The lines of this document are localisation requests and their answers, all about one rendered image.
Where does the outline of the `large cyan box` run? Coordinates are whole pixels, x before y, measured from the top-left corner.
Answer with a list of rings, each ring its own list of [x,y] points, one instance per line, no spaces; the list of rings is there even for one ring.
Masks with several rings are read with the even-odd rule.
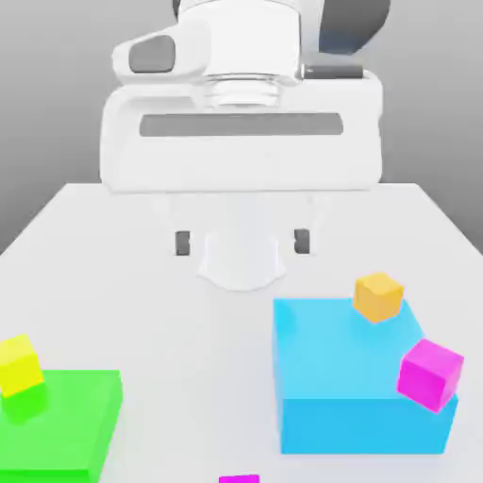
[[[458,399],[439,412],[397,390],[404,355],[424,335],[410,305],[369,322],[349,298],[276,298],[273,365],[285,455],[441,454]]]

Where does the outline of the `small yellow cube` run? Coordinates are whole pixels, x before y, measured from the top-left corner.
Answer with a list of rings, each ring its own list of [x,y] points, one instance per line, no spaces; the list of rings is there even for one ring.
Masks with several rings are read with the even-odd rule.
[[[38,354],[26,334],[0,341],[0,392],[5,398],[43,382]]]

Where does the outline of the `small orange cube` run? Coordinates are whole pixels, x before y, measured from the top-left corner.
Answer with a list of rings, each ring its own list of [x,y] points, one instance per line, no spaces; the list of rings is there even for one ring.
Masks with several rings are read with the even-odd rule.
[[[353,307],[378,324],[399,314],[403,298],[403,285],[385,273],[373,273],[356,280]]]

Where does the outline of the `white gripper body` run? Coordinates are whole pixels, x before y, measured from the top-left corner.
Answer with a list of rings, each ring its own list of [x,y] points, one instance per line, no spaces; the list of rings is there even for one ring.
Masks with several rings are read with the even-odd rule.
[[[367,190],[382,175],[382,110],[369,72],[130,84],[104,107],[100,177],[124,193]]]

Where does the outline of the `large green box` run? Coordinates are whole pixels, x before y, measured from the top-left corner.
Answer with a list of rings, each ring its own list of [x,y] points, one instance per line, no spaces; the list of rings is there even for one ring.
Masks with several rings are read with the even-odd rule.
[[[117,370],[46,370],[0,395],[0,483],[99,483],[123,402]]]

